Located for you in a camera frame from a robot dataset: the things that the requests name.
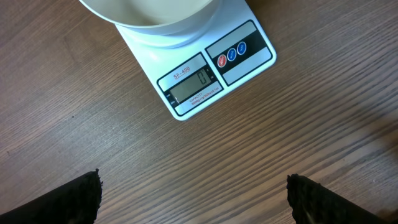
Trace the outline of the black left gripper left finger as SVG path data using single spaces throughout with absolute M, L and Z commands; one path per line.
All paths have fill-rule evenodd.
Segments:
M 84 175 L 1 215 L 1 223 L 94 224 L 102 199 L 99 170 Z

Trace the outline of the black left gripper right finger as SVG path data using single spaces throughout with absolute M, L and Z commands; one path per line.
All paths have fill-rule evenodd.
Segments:
M 287 201 L 297 224 L 377 224 L 373 213 L 298 174 L 287 177 Z

